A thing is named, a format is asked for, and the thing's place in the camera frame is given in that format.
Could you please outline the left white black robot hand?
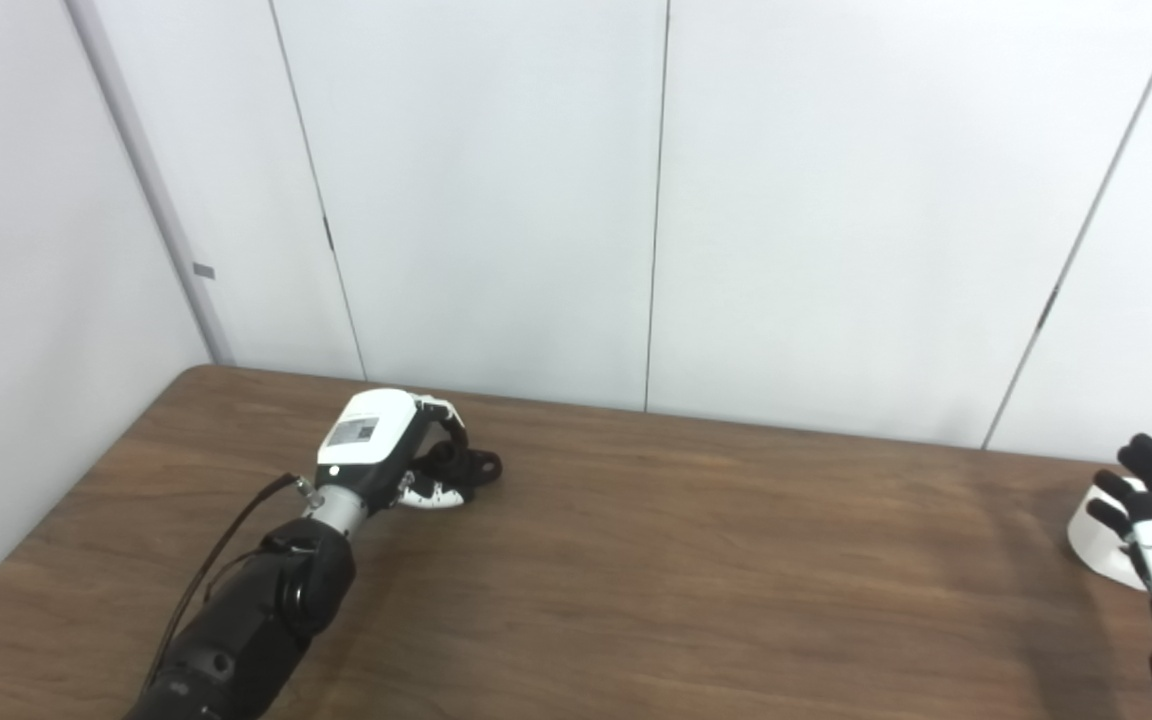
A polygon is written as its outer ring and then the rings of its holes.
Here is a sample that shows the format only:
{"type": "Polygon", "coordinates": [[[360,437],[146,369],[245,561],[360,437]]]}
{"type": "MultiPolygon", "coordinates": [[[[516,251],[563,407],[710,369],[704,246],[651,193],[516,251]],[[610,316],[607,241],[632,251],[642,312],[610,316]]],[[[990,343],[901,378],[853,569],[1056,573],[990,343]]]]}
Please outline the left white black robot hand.
{"type": "Polygon", "coordinates": [[[346,488],[370,515],[389,509],[434,425],[453,446],[468,447],[467,425],[444,397],[397,388],[357,393],[317,450],[314,486],[346,488]]]}

